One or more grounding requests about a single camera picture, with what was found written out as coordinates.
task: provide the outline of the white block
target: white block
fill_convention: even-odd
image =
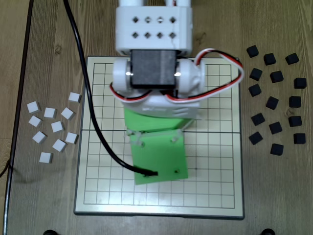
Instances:
[[[42,152],[40,154],[40,159],[39,159],[40,163],[51,163],[51,161],[52,161],[52,153]]]
[[[55,118],[56,114],[57,114],[57,110],[56,109],[46,108],[44,117],[46,117],[46,118]]]
[[[37,143],[42,143],[47,138],[47,136],[42,133],[41,131],[37,132],[37,134],[34,135],[33,140]]]
[[[32,124],[33,126],[39,126],[43,121],[40,118],[32,116],[28,123]]]
[[[77,140],[77,134],[68,132],[67,138],[65,139],[65,142],[76,143],[76,140]]]
[[[36,101],[27,104],[27,108],[28,108],[29,113],[31,113],[31,114],[40,111],[39,103]]]
[[[62,115],[63,117],[65,117],[67,120],[71,120],[72,117],[75,115],[75,113],[74,113],[71,109],[65,108],[65,109],[61,112],[61,115]]]
[[[54,145],[52,146],[52,148],[54,148],[55,150],[58,150],[59,152],[62,152],[65,148],[67,144],[64,143],[63,141],[61,140],[57,140]]]
[[[80,98],[81,98],[81,95],[80,95],[80,94],[71,92],[71,93],[69,94],[68,100],[69,100],[69,101],[73,101],[73,102],[79,102],[79,101],[80,101]]]
[[[52,127],[53,133],[60,132],[60,131],[64,130],[63,125],[60,121],[51,123],[51,127]]]

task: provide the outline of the white plastic housing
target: white plastic housing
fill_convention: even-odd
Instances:
[[[51,161],[52,161],[52,153],[42,152],[40,154],[40,159],[39,159],[40,163],[51,163]]]
[[[191,7],[120,6],[116,9],[116,50],[123,55],[132,49],[188,54],[192,50],[192,27]]]

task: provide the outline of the black wire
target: black wire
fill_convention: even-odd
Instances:
[[[0,178],[5,174],[6,170],[9,168],[9,166],[10,166],[10,159],[6,162],[3,171],[0,173]]]
[[[63,0],[64,3],[64,7],[65,10],[67,11],[67,16],[68,19],[70,21],[70,24],[72,26],[74,35],[75,35],[75,40],[77,43],[77,48],[78,48],[78,52],[79,52],[79,58],[80,58],[80,62],[82,64],[82,70],[83,70],[83,75],[84,75],[84,80],[85,80],[85,86],[86,86],[86,91],[87,91],[87,97],[88,97],[88,104],[89,104],[89,111],[90,111],[90,116],[91,116],[91,120],[94,126],[94,129],[100,139],[100,141],[102,142],[103,146],[105,147],[105,149],[107,150],[107,152],[110,154],[110,156],[118,163],[120,164],[122,167],[125,167],[128,170],[131,170],[133,172],[136,173],[140,173],[146,176],[152,176],[152,175],[157,175],[157,172],[155,171],[151,171],[151,170],[147,170],[147,169],[141,169],[139,167],[135,167],[133,165],[129,165],[126,162],[122,161],[110,148],[110,146],[108,145],[107,141],[105,140],[105,138],[103,137],[101,130],[98,126],[97,123],[97,119],[94,113],[94,109],[93,109],[93,102],[92,102],[92,93],[91,93],[91,88],[90,88],[90,83],[89,83],[89,78],[88,78],[88,73],[87,73],[87,66],[86,66],[86,62],[85,62],[85,56],[84,56],[84,51],[83,51],[83,46],[82,46],[82,42],[80,40],[80,36],[78,33],[78,29],[76,26],[76,22],[75,19],[73,17],[72,11],[70,9],[68,0]]]

